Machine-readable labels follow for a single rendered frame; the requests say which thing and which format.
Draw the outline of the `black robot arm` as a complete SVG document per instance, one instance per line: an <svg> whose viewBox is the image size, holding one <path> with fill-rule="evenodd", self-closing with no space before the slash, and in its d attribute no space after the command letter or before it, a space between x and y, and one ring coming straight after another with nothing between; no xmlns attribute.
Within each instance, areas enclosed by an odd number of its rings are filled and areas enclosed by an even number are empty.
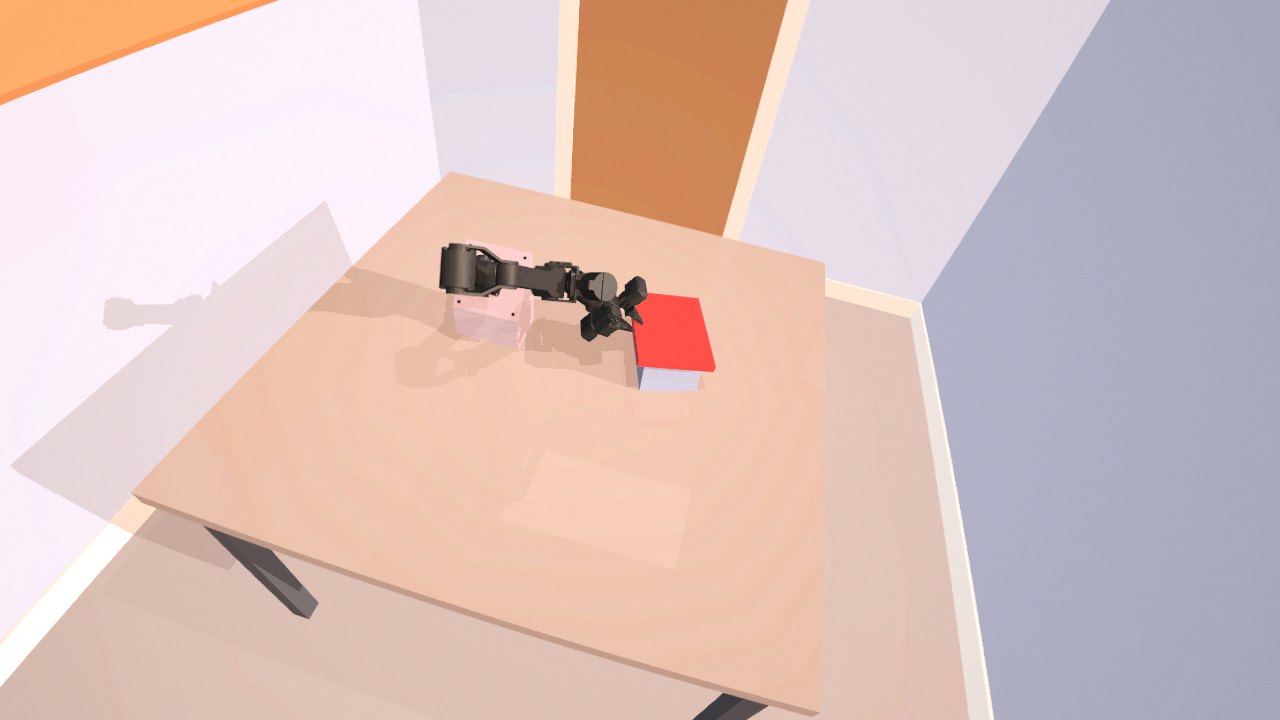
<svg viewBox="0 0 1280 720"><path fill-rule="evenodd" d="M484 255L477 255L476 250ZM566 272L564 268L571 270ZM584 273L577 265L564 261L521 266L517 261L502 260L486 247L470 243L451 242L448 247L442 247L439 290L445 290L445 293L489 297L489 293L499 296L502 288L531 290L532 296L547 301L602 301L600 309L590 311L595 333L609 337L620 329L622 313L620 305L611 301L618 284L609 272ZM564 293L570 300L563 300Z"/></svg>

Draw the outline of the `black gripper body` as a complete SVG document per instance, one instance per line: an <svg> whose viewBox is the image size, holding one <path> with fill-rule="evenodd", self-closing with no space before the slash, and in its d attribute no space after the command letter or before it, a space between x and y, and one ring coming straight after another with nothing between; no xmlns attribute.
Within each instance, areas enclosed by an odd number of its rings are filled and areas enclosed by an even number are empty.
<svg viewBox="0 0 1280 720"><path fill-rule="evenodd" d="M611 299L611 301L618 304L620 309L622 307L626 311L628 310L628 307L641 304L646 299L646 296L648 296L646 281L644 281L643 277L640 275L635 275L631 281L628 281L625 284L625 291L620 293L618 297L614 295L614 297ZM585 305L585 310L589 314L580 320L581 336L582 340L590 342L598 336L594 331L593 315L590 311L591 310L596 311L598 309L600 309L603 302L596 300L590 300L588 304L582 305Z"/></svg>

